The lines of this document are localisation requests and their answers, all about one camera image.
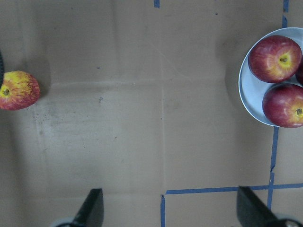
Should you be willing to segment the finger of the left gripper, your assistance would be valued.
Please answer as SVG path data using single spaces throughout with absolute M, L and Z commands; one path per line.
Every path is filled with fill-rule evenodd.
M 3 57 L 2 54 L 0 52 L 0 87 L 3 84 Z

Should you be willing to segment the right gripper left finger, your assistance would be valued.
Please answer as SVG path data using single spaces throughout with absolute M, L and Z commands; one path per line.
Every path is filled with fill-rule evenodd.
M 71 222 L 71 227 L 101 227 L 104 221 L 102 188 L 91 189 Z

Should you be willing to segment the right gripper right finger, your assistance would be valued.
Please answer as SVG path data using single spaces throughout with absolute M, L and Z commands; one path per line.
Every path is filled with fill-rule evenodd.
M 279 220 L 246 186 L 239 186 L 237 191 L 236 214 L 242 227 L 283 227 Z

